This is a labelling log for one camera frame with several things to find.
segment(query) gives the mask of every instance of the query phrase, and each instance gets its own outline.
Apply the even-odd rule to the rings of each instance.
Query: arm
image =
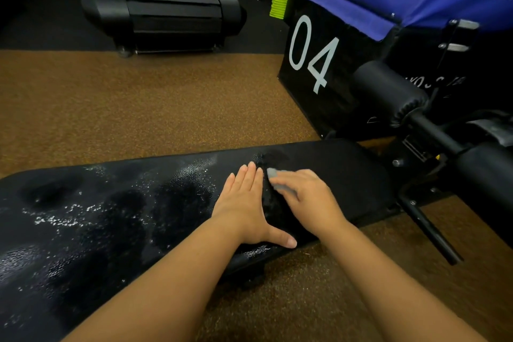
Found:
[[[262,169],[243,165],[231,174],[212,218],[101,306],[64,342],[188,341],[221,274],[241,243],[293,248],[291,235],[267,224]]]
[[[328,186],[311,170],[278,172],[272,184],[302,225],[330,250],[390,342],[485,339],[349,223]]]

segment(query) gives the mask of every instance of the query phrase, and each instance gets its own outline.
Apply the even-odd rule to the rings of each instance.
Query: hand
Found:
[[[278,176],[269,181],[273,185],[286,185],[296,192],[297,196],[291,191],[277,190],[303,227],[321,241],[331,230],[348,224],[329,187],[310,169],[278,171]]]
[[[212,211],[213,219],[233,224],[241,243],[272,242],[295,248],[296,240],[283,230],[269,225],[262,209],[264,172],[254,162],[242,165],[235,176],[228,176]]]

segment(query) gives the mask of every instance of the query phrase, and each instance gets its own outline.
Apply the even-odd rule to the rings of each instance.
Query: treadmill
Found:
[[[213,50],[246,22],[238,0],[81,0],[86,18],[133,53]]]

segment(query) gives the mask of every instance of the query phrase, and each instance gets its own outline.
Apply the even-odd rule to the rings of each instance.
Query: brown floor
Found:
[[[0,52],[0,177],[20,170],[317,138],[276,79],[281,56],[119,59]],[[465,263],[450,267],[407,216],[364,229],[490,341],[513,340],[513,251],[457,198],[425,208]],[[200,341],[377,341],[369,313],[320,245],[220,287]]]

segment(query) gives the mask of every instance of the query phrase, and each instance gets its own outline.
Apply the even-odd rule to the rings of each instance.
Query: forearm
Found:
[[[209,219],[86,319],[65,342],[192,339],[239,244],[230,224]]]
[[[352,224],[330,230],[321,241],[360,292],[386,340],[484,341]]]

